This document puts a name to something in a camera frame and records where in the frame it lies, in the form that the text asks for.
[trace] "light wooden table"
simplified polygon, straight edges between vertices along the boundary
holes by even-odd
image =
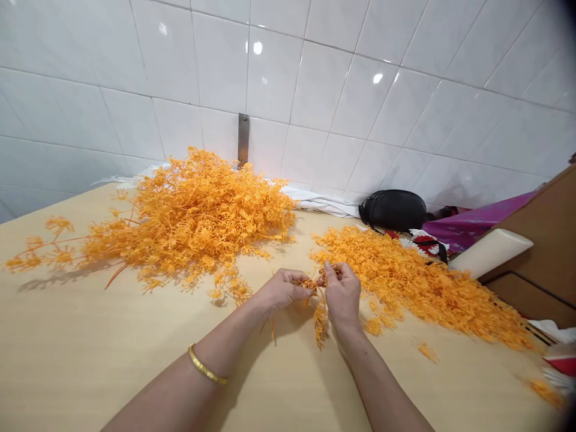
[[[1,225],[0,259],[22,250],[29,235],[47,233],[51,215],[69,218],[83,235],[88,223],[107,217],[114,189],[106,185]],[[273,269],[311,271],[310,234],[357,222],[298,212],[298,243],[270,262],[240,257],[241,273],[256,289]],[[211,305],[210,278],[192,295],[174,286],[143,295],[136,271],[126,270],[105,291],[117,268],[0,274],[0,430],[99,430],[232,311],[232,304]],[[276,332],[276,347],[269,325],[250,339],[210,430],[369,430],[334,340],[322,352],[316,347],[311,311],[289,308],[277,316]],[[437,431],[542,431],[557,418],[523,382],[540,376],[536,353],[489,345],[410,314],[396,330],[370,338]],[[420,354],[418,340],[436,350],[439,364]]]

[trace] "magenta cloth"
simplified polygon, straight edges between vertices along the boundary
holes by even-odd
[[[486,231],[526,204],[535,193],[528,192],[466,213],[426,222],[422,229],[441,242],[449,243],[452,252],[463,252]]]

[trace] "gold bangle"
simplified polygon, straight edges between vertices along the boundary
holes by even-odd
[[[207,377],[210,378],[212,381],[217,382],[218,384],[228,384],[228,378],[221,378],[217,375],[215,375],[214,373],[212,373],[212,371],[210,369],[208,369],[206,366],[204,366],[202,364],[202,362],[200,362],[200,360],[198,360],[198,357],[196,357],[196,355],[194,354],[194,350],[193,347],[196,344],[190,344],[190,347],[188,347],[188,354],[190,354],[190,359],[192,360],[192,363],[194,363],[194,366],[196,366],[198,368],[198,370],[200,372],[202,372],[202,374]]]

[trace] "white roll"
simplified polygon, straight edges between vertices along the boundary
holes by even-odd
[[[478,279],[532,246],[534,243],[526,237],[498,228],[450,261],[449,267],[460,271],[469,270],[471,276]]]

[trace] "black bag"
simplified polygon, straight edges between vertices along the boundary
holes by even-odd
[[[390,189],[378,191],[367,197],[358,206],[360,218],[364,224],[380,233],[374,226],[385,229],[409,232],[410,229],[422,229],[426,221],[426,204],[415,193]],[[418,245],[438,245],[438,256],[442,262],[448,262],[446,247],[437,240],[415,242]]]

